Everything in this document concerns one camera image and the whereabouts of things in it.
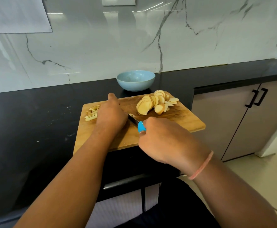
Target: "hand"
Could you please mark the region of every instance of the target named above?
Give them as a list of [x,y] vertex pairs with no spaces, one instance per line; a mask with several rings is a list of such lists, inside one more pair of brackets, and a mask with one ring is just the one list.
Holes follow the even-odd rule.
[[205,161],[210,149],[176,122],[149,117],[146,132],[140,133],[139,147],[154,160],[168,163],[192,175]]
[[117,97],[110,93],[108,94],[108,101],[103,103],[98,109],[98,118],[96,120],[97,126],[103,126],[118,133],[125,125],[128,115],[124,112]]

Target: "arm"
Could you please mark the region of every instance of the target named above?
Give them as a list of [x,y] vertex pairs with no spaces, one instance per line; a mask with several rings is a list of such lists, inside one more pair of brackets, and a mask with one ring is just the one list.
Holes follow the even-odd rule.
[[85,227],[92,213],[102,180],[104,161],[116,134],[128,116],[114,94],[98,110],[96,127],[19,219],[21,227]]
[[[150,117],[144,126],[146,132],[140,134],[140,148],[187,176],[195,173],[210,153],[208,147],[175,122]],[[277,228],[274,208],[215,156],[194,182],[222,228]]]

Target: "drawer handle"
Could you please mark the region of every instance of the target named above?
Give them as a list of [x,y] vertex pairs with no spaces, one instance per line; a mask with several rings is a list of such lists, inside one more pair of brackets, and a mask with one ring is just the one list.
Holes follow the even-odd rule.
[[267,92],[268,92],[268,89],[265,89],[265,88],[262,88],[261,90],[263,90],[264,93],[263,93],[262,97],[260,98],[259,102],[254,103],[254,104],[257,105],[257,106],[260,106],[260,105],[261,105],[263,99],[265,98],[265,96],[266,96],[266,94],[267,94]]
[[255,101],[255,99],[257,98],[257,95],[258,95],[258,93],[259,93],[257,90],[253,90],[252,92],[254,92],[254,96],[253,96],[253,98],[252,98],[250,104],[249,104],[249,105],[245,105],[245,106],[248,107],[248,108],[251,108],[251,107],[252,107],[252,105],[253,105],[253,103],[254,103],[254,101]]

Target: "cabinet door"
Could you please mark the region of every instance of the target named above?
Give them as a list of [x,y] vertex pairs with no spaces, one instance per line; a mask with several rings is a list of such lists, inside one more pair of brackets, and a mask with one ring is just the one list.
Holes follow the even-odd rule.
[[[262,103],[257,106],[264,95]],[[273,81],[261,84],[255,103],[247,110],[222,160],[260,151],[276,130],[277,81]]]
[[205,130],[194,132],[222,158],[229,142],[239,126],[259,84],[220,90],[194,96],[192,112],[206,124]]

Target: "light blue bowl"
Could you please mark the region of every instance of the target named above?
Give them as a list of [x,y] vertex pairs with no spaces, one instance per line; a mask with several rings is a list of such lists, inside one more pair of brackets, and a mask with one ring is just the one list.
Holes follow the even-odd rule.
[[116,77],[116,80],[124,90],[137,92],[148,89],[154,82],[155,78],[156,75],[153,72],[132,70],[120,73]]

